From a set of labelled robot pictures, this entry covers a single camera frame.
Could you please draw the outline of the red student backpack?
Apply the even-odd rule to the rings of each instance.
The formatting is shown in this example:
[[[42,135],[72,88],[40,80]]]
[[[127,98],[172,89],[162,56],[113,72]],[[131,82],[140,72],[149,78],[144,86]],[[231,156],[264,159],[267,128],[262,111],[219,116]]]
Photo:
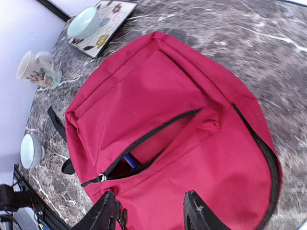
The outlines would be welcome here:
[[[62,172],[78,176],[93,205],[113,192],[126,230],[185,230],[191,190],[231,230],[263,229],[277,206],[282,168],[257,98],[169,34],[144,35],[106,58],[64,124],[52,108],[48,115],[68,145]]]

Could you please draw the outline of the purple cap marker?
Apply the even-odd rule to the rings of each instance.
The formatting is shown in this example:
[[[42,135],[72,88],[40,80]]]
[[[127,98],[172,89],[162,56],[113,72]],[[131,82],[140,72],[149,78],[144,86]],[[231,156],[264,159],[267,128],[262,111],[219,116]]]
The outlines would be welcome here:
[[[130,153],[124,155],[123,158],[133,169],[137,168],[140,165],[140,162]]]

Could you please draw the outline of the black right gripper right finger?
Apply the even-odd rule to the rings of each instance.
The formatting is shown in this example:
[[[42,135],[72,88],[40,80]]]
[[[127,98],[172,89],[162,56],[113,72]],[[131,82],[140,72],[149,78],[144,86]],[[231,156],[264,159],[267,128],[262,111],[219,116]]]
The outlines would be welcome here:
[[[184,226],[186,230],[230,230],[193,190],[184,196]]]

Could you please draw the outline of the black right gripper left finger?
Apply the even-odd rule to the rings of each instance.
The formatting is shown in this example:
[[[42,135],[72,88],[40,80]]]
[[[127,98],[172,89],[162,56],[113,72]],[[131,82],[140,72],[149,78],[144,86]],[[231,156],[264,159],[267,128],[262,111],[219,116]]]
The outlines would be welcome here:
[[[72,230],[115,230],[118,223],[121,230],[126,229],[127,209],[121,208],[121,202],[113,192],[105,192],[87,214]]]

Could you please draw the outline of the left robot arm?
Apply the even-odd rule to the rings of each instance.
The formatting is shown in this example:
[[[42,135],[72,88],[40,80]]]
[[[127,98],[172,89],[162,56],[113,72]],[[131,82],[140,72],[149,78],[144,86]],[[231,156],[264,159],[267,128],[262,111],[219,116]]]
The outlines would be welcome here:
[[[27,191],[14,191],[12,186],[0,185],[0,210],[16,212],[19,208],[31,207],[31,194]]]

